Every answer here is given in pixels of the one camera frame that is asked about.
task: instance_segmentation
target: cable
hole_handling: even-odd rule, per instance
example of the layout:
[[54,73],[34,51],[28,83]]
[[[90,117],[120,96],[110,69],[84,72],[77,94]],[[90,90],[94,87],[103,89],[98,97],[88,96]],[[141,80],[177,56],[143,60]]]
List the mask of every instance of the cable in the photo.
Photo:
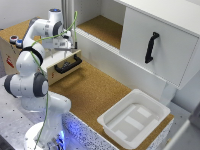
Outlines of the cable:
[[45,38],[39,39],[39,40],[35,41],[35,42],[32,44],[32,46],[34,46],[34,45],[35,45],[37,42],[39,42],[39,41],[46,40],[46,39],[51,39],[51,38],[56,38],[56,37],[58,37],[58,36],[63,35],[63,34],[66,33],[67,31],[69,31],[69,30],[73,27],[73,25],[75,24],[76,19],[77,19],[77,15],[78,15],[78,12],[75,11],[74,22],[71,24],[71,26],[70,26],[65,32],[62,32],[61,34],[58,34],[58,35],[55,35],[55,36],[50,36],[50,37],[45,37]]
[[[39,41],[42,41],[42,40],[45,40],[45,39],[55,38],[55,37],[58,37],[58,36],[62,36],[64,33],[66,33],[68,30],[70,30],[71,27],[72,27],[73,25],[74,25],[74,31],[75,31],[75,22],[76,22],[76,19],[77,19],[77,15],[78,15],[78,13],[77,13],[77,11],[75,11],[74,22],[71,24],[71,26],[70,26],[70,27],[69,27],[65,32],[62,32],[61,34],[59,34],[59,35],[55,35],[55,36],[52,36],[52,37],[46,37],[46,38],[39,39],[39,40],[35,41],[35,42],[32,44],[32,46],[34,46],[34,45],[35,45],[37,42],[39,42]],[[33,52],[31,52],[31,55],[32,55],[33,59],[35,60],[35,62],[37,63],[37,65],[38,65],[39,69],[41,70],[42,74],[44,75],[44,71],[42,70],[42,68],[41,68],[39,62],[37,61],[37,59],[35,58]],[[36,144],[35,144],[35,148],[34,148],[34,150],[36,149],[37,144],[38,144],[38,142],[39,142],[39,140],[40,140],[40,136],[41,136],[41,134],[42,134],[42,131],[43,131],[43,128],[44,128],[44,124],[45,124],[46,119],[47,119],[47,113],[48,113],[48,101],[49,101],[49,100],[48,100],[48,99],[49,99],[49,98],[48,98],[48,97],[49,97],[48,95],[49,95],[49,94],[48,94],[48,91],[47,91],[46,115],[45,115],[45,119],[44,119],[44,122],[43,122],[42,128],[41,128],[41,130],[40,130],[40,134],[39,134],[39,136],[38,136],[37,142],[36,142]]]

